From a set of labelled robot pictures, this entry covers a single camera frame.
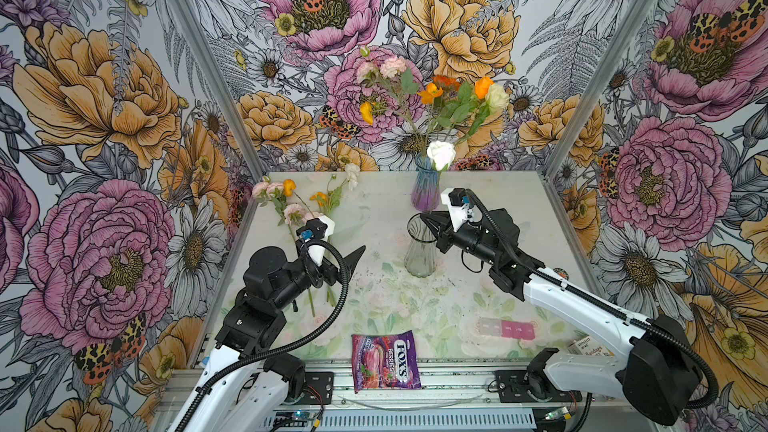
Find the blue purple glass vase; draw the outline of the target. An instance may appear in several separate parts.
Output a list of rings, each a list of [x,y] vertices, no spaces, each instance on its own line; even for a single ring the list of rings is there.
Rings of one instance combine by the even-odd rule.
[[[417,175],[411,191],[411,203],[419,212],[430,212],[440,205],[441,172],[422,154],[416,158]]]

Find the clear grey glass vase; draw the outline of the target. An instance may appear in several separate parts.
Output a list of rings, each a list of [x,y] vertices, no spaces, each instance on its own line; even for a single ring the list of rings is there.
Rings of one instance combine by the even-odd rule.
[[[426,278],[436,270],[436,237],[424,223],[420,213],[408,221],[410,243],[404,259],[406,271],[414,277]]]

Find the yellow orange poppy stem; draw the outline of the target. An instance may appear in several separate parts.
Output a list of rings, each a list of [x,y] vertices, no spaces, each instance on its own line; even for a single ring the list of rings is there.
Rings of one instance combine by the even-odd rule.
[[[417,91],[415,83],[397,85],[381,79],[374,84],[374,92],[359,107],[360,116],[369,128],[408,125],[422,135],[441,129],[437,117],[443,90],[434,83]]]

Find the white rose flower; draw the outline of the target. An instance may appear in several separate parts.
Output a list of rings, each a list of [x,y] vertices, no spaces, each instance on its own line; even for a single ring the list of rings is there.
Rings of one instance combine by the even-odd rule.
[[[468,155],[477,153],[489,145],[494,138],[499,138],[503,132],[505,120],[508,118],[510,96],[501,85],[494,82],[487,101],[491,106],[492,114],[468,142],[462,142],[466,144]]]

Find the orange gerbera flower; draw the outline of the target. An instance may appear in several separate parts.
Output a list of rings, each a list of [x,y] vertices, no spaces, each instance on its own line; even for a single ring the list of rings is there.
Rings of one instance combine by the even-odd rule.
[[[460,88],[460,82],[457,79],[445,75],[435,75],[433,83],[445,93],[454,93]]]

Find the yellow orange rose flower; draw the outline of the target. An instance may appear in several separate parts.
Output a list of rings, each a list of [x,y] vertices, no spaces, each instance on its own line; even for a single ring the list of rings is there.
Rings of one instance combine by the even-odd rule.
[[[482,77],[475,82],[460,82],[454,96],[446,103],[449,125],[458,131],[458,142],[468,142],[492,114],[487,98],[494,82]]]

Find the pink carnation flower stem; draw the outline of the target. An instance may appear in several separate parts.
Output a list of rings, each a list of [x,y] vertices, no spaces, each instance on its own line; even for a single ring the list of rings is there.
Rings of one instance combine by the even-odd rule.
[[[361,139],[375,144],[396,127],[416,126],[426,116],[419,95],[422,82],[420,72],[405,57],[370,49],[356,69]]]

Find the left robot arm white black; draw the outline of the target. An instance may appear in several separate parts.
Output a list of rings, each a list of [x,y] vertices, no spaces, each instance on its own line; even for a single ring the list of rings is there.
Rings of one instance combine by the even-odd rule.
[[[366,249],[347,256],[330,243],[297,244],[288,261],[276,246],[257,250],[243,275],[244,288],[215,337],[198,382],[170,425],[172,431],[248,431],[286,399],[301,393],[305,365],[292,351],[310,344],[338,319],[350,281]],[[286,325],[284,310],[313,286],[338,281],[341,292],[330,315],[310,333],[275,346]]]

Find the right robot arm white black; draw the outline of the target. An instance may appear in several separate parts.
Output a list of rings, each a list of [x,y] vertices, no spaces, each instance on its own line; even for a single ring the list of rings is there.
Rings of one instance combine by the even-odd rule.
[[[528,364],[529,393],[542,401],[557,391],[626,400],[647,419],[675,424],[686,410],[718,401],[719,383],[693,350],[681,325],[616,306],[545,266],[518,246],[519,229],[503,209],[480,220],[454,220],[449,212],[421,213],[441,252],[452,248],[489,266],[503,292],[566,320],[607,349],[605,355],[573,354],[557,347]]]

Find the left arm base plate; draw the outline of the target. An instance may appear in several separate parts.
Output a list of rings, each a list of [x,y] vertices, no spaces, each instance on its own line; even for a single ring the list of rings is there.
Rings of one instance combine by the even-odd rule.
[[[328,406],[332,403],[335,374],[330,371],[307,371],[296,405]]]

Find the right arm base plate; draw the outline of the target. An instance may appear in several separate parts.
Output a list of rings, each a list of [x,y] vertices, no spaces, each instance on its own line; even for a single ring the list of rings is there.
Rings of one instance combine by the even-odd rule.
[[[561,391],[541,374],[530,375],[524,369],[494,372],[495,391],[501,403],[578,403],[579,391]]]

